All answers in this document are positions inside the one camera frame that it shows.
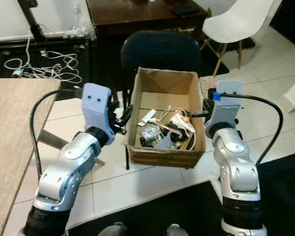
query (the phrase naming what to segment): black chair backrest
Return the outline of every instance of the black chair backrest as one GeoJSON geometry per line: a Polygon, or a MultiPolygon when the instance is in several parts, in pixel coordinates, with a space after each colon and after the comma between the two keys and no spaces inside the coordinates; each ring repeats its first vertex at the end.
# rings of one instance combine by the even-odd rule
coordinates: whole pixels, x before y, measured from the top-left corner
{"type": "Polygon", "coordinates": [[[133,89],[139,66],[195,71],[200,69],[200,47],[192,37],[170,31],[140,31],[127,38],[121,49],[121,66],[128,89],[133,89]]]}

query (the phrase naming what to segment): chair leg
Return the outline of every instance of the chair leg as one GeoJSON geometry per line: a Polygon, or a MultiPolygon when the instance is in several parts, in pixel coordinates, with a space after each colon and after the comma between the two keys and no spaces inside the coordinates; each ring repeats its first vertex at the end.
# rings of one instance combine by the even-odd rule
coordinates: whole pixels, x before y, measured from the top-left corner
{"type": "Polygon", "coordinates": [[[200,50],[202,50],[203,48],[205,48],[205,46],[211,41],[210,38],[208,38],[205,43],[201,46],[200,50]]]}
{"type": "Polygon", "coordinates": [[[238,48],[238,70],[241,69],[241,52],[242,52],[242,40],[239,41],[239,48],[238,48]]]}
{"type": "Polygon", "coordinates": [[[214,73],[213,73],[213,78],[215,78],[215,76],[216,76],[216,74],[217,74],[218,68],[220,67],[220,64],[221,64],[221,62],[222,62],[222,57],[223,57],[223,55],[225,54],[226,48],[227,48],[227,43],[224,43],[224,44],[223,44],[222,51],[221,51],[221,53],[220,53],[220,58],[219,58],[218,61],[217,61],[217,64],[216,64],[216,67],[215,67],[215,70],[214,70],[214,73]]]}

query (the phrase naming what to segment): blue tape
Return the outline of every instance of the blue tape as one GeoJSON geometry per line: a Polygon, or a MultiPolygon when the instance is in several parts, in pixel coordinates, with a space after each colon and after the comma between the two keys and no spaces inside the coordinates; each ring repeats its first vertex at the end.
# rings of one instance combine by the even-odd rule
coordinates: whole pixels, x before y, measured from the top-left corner
{"type": "Polygon", "coordinates": [[[213,94],[213,100],[215,100],[215,101],[221,101],[221,93],[219,93],[219,92],[215,92],[214,94],[213,94]]]}

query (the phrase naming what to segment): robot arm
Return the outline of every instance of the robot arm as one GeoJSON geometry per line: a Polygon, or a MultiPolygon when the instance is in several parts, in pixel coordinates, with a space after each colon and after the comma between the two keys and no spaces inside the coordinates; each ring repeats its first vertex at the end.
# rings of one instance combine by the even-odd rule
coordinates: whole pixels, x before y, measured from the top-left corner
{"type": "MultiPolygon", "coordinates": [[[[218,83],[218,93],[241,94],[242,83],[218,83]]],[[[247,144],[235,130],[235,117],[240,99],[216,97],[210,118],[206,121],[206,135],[212,138],[214,159],[220,167],[223,196],[221,225],[230,236],[266,236],[262,225],[261,196],[258,171],[249,158],[247,144]]]]}
{"type": "Polygon", "coordinates": [[[85,84],[82,110],[86,131],[79,132],[65,145],[57,161],[42,174],[27,223],[20,235],[64,234],[81,181],[95,165],[101,148],[111,144],[116,133],[125,134],[122,126],[130,118],[132,108],[117,119],[114,113],[116,107],[117,103],[111,103],[109,88],[85,84]]]}

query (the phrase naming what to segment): open cardboard box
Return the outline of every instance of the open cardboard box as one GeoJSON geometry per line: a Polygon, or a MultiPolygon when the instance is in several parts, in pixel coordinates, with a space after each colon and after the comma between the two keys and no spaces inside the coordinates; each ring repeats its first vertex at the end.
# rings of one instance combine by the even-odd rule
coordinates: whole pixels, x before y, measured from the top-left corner
{"type": "Polygon", "coordinates": [[[202,110],[197,73],[139,67],[131,104],[133,104],[133,112],[126,126],[125,145],[132,163],[185,168],[193,168],[197,164],[206,149],[201,118],[192,118],[190,121],[196,130],[196,145],[193,150],[161,150],[142,147],[140,133],[149,124],[144,127],[137,125],[151,109],[157,111],[156,116],[168,109],[168,106],[188,111],[202,110]]]}

